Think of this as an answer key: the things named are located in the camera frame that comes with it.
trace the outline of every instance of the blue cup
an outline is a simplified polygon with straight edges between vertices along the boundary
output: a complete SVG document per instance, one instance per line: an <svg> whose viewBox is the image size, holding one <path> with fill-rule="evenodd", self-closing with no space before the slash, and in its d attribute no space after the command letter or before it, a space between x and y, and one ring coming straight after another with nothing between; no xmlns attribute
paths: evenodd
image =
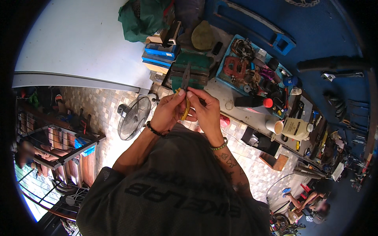
<svg viewBox="0 0 378 236"><path fill-rule="evenodd" d="M298 83L298 77L296 76L288 76L288 77L284 77L282 79L282 83L285 85L285 86L296 86L297 83Z"/></svg>

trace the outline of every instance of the beaded bracelet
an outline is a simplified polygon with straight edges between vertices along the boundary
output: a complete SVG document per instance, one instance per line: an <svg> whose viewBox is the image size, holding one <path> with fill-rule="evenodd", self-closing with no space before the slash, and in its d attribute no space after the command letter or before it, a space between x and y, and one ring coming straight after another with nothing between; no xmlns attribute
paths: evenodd
<svg viewBox="0 0 378 236"><path fill-rule="evenodd" d="M165 135L162 135L161 133L159 133L158 131L154 130L154 129L151 127L150 121L147 121L146 126L147 126L147 128L149 128L149 129L151 130L152 133L156 134L157 136L162 136L162 137L165 136Z"/></svg>
<svg viewBox="0 0 378 236"><path fill-rule="evenodd" d="M228 144L227 138L223 137L223 139L225 140L225 143L222 146L217 147L217 148L210 147L210 149L213 150L213 151L216 151L216 150L220 150L220 149L224 148L225 146L227 146L227 144Z"/></svg>

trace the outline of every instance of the olive t-shirt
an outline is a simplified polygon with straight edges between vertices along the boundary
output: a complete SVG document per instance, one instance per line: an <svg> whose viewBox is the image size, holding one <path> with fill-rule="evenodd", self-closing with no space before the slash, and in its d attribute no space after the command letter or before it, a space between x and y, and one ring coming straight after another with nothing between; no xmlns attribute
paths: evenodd
<svg viewBox="0 0 378 236"><path fill-rule="evenodd" d="M240 198L200 133L171 131L124 176L104 167L87 193L82 235L269 235L267 204Z"/></svg>

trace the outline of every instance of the person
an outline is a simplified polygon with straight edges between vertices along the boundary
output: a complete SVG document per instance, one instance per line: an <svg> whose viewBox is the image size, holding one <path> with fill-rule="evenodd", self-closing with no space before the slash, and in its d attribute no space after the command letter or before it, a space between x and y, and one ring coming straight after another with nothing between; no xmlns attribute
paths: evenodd
<svg viewBox="0 0 378 236"><path fill-rule="evenodd" d="M42 150L49 151L58 156L64 156L71 151L71 148L68 148L66 150L67 152L52 148L51 143L47 138L47 134L45 134L44 130L41 130L23 137L17 143L17 152L14 154L16 165L20 169L27 165L32 169L37 169L38 176L43 175L44 177L47 177L48 167L35 162L33 160L34 155L40 155L43 159L48 161L57 160L58 158L51 156Z"/></svg>
<svg viewBox="0 0 378 236"><path fill-rule="evenodd" d="M289 197L291 202L297 208L297 212L301 212L305 207L308 207L312 211L320 212L327 215L331 209L331 205L326 202L326 194L318 193L317 191L311 190L305 201L299 202L295 199L291 193L285 194L285 197Z"/></svg>
<svg viewBox="0 0 378 236"><path fill-rule="evenodd" d="M192 107L186 120L198 120L204 135L177 122L185 97ZM252 197L225 140L216 98L190 87L162 98L138 138L100 171L77 215L80 232L268 235L267 204Z"/></svg>

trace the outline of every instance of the pliers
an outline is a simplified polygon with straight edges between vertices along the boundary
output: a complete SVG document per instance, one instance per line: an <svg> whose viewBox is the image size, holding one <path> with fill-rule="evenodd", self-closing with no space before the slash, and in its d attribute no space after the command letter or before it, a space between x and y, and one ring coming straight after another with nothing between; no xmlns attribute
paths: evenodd
<svg viewBox="0 0 378 236"><path fill-rule="evenodd" d="M190 67L191 67L191 63L189 62L188 65L186 66L184 74L183 74L183 82L181 83L181 87L176 89L175 96L177 96L178 92L180 92L180 90L182 90L182 89L185 90L185 92L187 91L189 79L190 79ZM190 110L190 101L189 101L188 97L185 97L185 98L186 98L186 109L185 109L184 113L181 115L180 120L185 120L186 117L188 116L189 110Z"/></svg>

